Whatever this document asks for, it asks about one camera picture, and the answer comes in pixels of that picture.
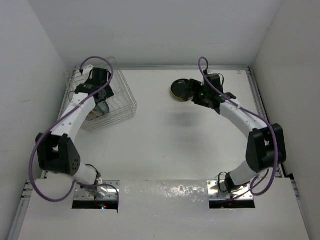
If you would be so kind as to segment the lime green plate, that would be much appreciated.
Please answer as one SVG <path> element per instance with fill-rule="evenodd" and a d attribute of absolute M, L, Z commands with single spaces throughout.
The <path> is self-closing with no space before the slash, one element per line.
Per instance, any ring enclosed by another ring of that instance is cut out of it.
<path fill-rule="evenodd" d="M 173 100 L 175 100 L 177 102 L 180 102 L 180 103 L 186 103 L 186 102 L 189 102 L 189 101 L 191 101 L 193 99 L 193 97 L 190 97 L 187 100 L 184 100 L 184 99 L 182 99 L 182 98 L 180 98 L 180 97 L 178 97 L 178 96 L 176 96 L 174 94 L 171 94 L 170 96 L 172 97 Z"/>

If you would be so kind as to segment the black plate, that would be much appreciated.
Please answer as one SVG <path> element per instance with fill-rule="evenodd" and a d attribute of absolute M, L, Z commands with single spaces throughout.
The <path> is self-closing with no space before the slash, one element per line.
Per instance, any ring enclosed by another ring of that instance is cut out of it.
<path fill-rule="evenodd" d="M 182 97 L 182 93 L 183 93 L 182 79 L 175 80 L 170 87 L 170 93 L 172 95 L 176 95 L 179 98 Z"/>

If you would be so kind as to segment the dark green plate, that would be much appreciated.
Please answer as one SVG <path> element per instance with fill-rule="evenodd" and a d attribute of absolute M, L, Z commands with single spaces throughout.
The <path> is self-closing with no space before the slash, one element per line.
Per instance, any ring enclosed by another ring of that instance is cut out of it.
<path fill-rule="evenodd" d="M 102 102 L 98 103 L 97 106 L 95 107 L 95 110 L 96 110 L 97 115 L 100 117 L 104 116 L 110 112 L 109 105 L 106 101 L 102 101 Z"/>

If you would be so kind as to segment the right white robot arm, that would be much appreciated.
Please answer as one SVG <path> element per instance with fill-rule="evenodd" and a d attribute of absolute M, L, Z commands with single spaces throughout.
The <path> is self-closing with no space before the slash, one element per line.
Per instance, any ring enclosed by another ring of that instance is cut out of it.
<path fill-rule="evenodd" d="M 220 74 L 206 74 L 202 82 L 180 79 L 177 83 L 182 88 L 183 101 L 192 100 L 196 105 L 216 111 L 247 139 L 244 162 L 225 176 L 224 190 L 231 193 L 262 171 L 285 162 L 287 153 L 283 128 L 243 108 L 235 95 L 224 92 L 223 82 Z"/>

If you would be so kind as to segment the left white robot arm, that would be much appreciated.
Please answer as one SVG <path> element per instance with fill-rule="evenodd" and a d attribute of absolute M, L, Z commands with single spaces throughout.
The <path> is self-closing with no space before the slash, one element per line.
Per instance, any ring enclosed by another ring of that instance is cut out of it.
<path fill-rule="evenodd" d="M 108 70 L 89 68 L 88 79 L 77 86 L 70 104 L 62 115 L 65 119 L 50 130 L 39 144 L 37 157 L 42 170 L 67 175 L 78 183 L 88 186 L 97 183 L 98 171 L 82 163 L 74 141 L 86 120 L 94 120 L 110 112 L 107 99 L 114 96 L 110 86 L 81 104 L 86 97 L 108 83 L 110 79 L 111 73 Z"/>

